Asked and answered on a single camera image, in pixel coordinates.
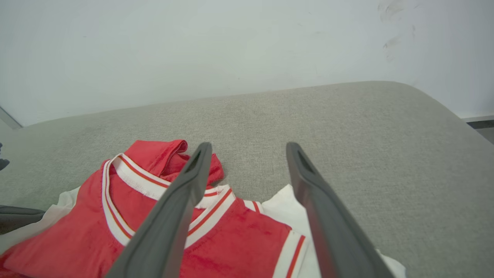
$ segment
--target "v-neck collar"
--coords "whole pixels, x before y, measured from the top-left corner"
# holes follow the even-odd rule
[[[111,234],[125,246],[134,236],[135,231],[122,218],[110,197],[109,172],[112,164],[117,175],[129,187],[154,200],[159,200],[171,182],[148,173],[123,153],[103,165],[101,179],[103,212]],[[192,245],[210,231],[234,201],[235,196],[228,185],[207,189],[203,199],[196,206],[205,210],[189,225],[185,247]]]

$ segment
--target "red and white striped trim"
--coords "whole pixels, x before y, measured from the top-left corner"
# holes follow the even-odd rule
[[[305,236],[291,230],[278,257],[273,278],[297,277],[307,246]]]
[[[110,232],[118,242],[125,246],[134,236],[135,231],[128,226],[111,200],[109,171],[112,164],[114,164],[119,177],[127,185],[155,200],[158,200],[163,195],[170,182],[144,171],[122,153],[104,164],[101,179],[103,212]],[[235,196],[228,185],[206,190],[205,196],[196,206],[206,209],[189,226],[189,237],[191,239],[187,238],[187,241],[191,242],[190,244],[197,241],[214,227],[233,203],[231,199],[235,200]]]
[[[256,202],[256,201],[244,200],[244,204],[248,209],[253,210],[255,212],[258,212],[258,213],[261,213],[261,214],[264,214],[264,210],[262,209],[261,203]]]

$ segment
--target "gray upholstery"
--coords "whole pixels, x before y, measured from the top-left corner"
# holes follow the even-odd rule
[[[361,82],[150,105],[2,128],[0,204],[47,209],[135,140],[210,141],[237,196],[289,183],[298,142],[409,277],[494,275],[494,145],[410,86]]]

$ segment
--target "white fabric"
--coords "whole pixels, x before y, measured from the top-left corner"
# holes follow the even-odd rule
[[[79,188],[81,187],[61,193],[58,197],[58,203],[56,205],[51,205],[44,213],[43,218],[38,222],[25,225],[0,235],[0,254],[10,247],[40,234],[53,226],[62,217],[66,216],[76,204]]]
[[[289,225],[292,229],[307,237],[309,245],[298,276],[301,278],[321,277],[316,249],[314,248],[314,242],[310,232],[309,220],[305,208],[295,199],[291,185],[285,186],[271,199],[263,202],[261,206],[265,215],[278,222]],[[377,252],[396,278],[406,278],[406,269],[400,262],[382,255],[379,250]]]

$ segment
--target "white wall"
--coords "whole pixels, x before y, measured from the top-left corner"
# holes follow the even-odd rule
[[[0,106],[23,125],[363,80],[494,115],[492,0],[0,0]]]

